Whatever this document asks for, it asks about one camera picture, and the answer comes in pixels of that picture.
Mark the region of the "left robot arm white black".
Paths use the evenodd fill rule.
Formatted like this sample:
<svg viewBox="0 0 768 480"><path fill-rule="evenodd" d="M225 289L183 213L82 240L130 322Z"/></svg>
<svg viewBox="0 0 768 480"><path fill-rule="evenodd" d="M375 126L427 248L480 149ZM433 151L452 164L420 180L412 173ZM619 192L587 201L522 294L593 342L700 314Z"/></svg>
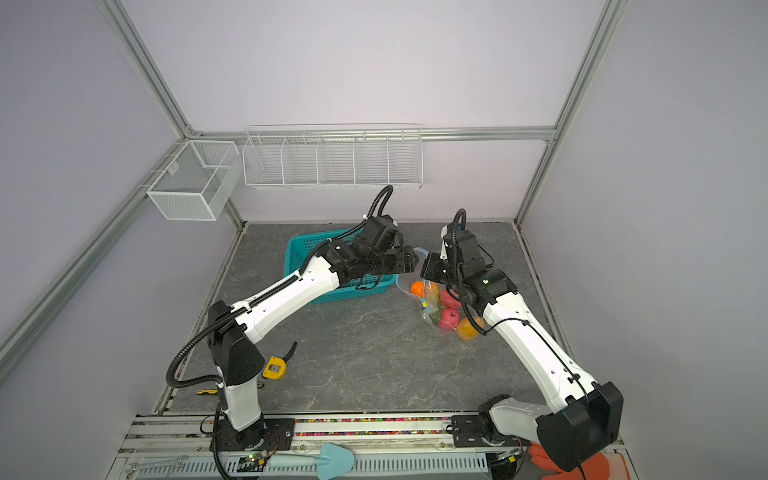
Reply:
<svg viewBox="0 0 768 480"><path fill-rule="evenodd" d="M283 279L232 305L223 301L212 305L208 324L171 360L165 374L166 384L182 389L213 382L219 411L230 427L237 432L263 432L258 377L266 370L267 362L258 349L259 342L319 297L339 288L372 290L385 276L414 271L414 250L405 243L396 221L384 211L393 192L393 186L383 187L360 223L324 238ZM178 378L181 364L200 342L209 348L215 373Z"/></svg>

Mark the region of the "pink dragon fruit toy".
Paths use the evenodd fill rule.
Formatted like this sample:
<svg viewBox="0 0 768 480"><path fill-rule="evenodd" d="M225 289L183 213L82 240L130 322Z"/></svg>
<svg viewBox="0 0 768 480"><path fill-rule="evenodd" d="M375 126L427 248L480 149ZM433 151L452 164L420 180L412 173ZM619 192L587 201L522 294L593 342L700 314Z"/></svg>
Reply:
<svg viewBox="0 0 768 480"><path fill-rule="evenodd" d="M455 331L461 321L461 314L458 309L445 308L442 310L438 326L445 331Z"/></svg>

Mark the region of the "clear zip top bag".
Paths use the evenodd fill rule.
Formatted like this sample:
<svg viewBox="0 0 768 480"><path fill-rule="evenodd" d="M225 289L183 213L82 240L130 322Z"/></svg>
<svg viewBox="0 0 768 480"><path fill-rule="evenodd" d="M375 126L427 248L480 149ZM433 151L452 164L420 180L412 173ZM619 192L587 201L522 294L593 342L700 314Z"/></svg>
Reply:
<svg viewBox="0 0 768 480"><path fill-rule="evenodd" d="M420 306L421 318L429 325L445 332L455 333L462 341L469 342L480 333L467 319L460 303L440 284L424 280L421 275L428 252L420 247L414 248L417 265L413 272L398 274L396 286L408 298Z"/></svg>

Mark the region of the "orange gloved hand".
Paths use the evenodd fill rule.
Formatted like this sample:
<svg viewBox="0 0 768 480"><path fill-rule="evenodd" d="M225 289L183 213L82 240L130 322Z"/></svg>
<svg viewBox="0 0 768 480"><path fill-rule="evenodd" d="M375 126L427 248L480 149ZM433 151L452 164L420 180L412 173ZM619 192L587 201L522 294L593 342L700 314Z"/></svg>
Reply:
<svg viewBox="0 0 768 480"><path fill-rule="evenodd" d="M580 466L571 471L558 467L546 454L543 447L532 444L528 448L528 455L532 463L539 469L547 472L544 479L551 480L582 480L597 479L606 480L610 476L610 465L602 453L598 453Z"/></svg>

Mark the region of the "small orange toy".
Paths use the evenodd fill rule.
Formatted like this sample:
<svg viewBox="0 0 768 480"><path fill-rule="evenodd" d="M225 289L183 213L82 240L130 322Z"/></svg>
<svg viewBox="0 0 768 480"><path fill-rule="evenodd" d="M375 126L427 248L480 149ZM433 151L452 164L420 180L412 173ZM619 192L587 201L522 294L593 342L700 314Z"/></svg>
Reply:
<svg viewBox="0 0 768 480"><path fill-rule="evenodd" d="M415 281L410 285L410 293L418 296L419 298L424 297L424 291L425 285L423 280Z"/></svg>

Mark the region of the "red pepper toy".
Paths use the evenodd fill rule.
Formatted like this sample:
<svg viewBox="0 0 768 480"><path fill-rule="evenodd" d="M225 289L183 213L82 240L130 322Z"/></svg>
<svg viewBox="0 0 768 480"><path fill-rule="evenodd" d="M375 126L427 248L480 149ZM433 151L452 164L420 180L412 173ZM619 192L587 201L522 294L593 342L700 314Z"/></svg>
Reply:
<svg viewBox="0 0 768 480"><path fill-rule="evenodd" d="M455 299L447 290L439 292L440 303L444 308L460 309L461 302Z"/></svg>

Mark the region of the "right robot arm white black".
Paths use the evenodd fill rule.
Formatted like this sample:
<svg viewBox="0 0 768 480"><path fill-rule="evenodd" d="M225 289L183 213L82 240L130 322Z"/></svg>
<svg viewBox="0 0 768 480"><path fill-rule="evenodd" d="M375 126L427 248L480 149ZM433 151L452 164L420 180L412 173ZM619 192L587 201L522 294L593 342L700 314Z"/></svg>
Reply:
<svg viewBox="0 0 768 480"><path fill-rule="evenodd" d="M561 470L583 471L588 460L616 441L622 393L574 361L536 319L512 280L484 259L464 209L441 236L441 250L428 254L422 278L444 285L478 334L498 334L544 398L537 405L500 396L488 405L492 429L538 444Z"/></svg>

